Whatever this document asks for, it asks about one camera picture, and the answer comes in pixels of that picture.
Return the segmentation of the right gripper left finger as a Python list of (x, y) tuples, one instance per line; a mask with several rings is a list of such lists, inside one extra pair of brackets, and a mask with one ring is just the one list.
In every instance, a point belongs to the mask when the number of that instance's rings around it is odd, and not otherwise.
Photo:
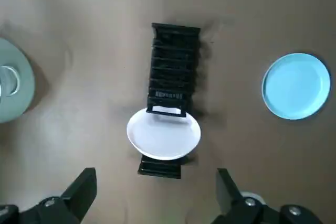
[(96, 195), (96, 169), (85, 168), (61, 196), (47, 197), (25, 211), (1, 205), (1, 223), (81, 223)]

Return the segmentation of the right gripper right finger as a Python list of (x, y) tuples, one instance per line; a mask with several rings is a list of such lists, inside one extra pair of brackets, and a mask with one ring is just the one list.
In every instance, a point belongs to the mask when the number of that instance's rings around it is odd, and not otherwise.
[(225, 168), (219, 168), (216, 173), (216, 196), (221, 213), (212, 224), (322, 224), (317, 215), (303, 206), (283, 205), (276, 211), (252, 196), (243, 196)]

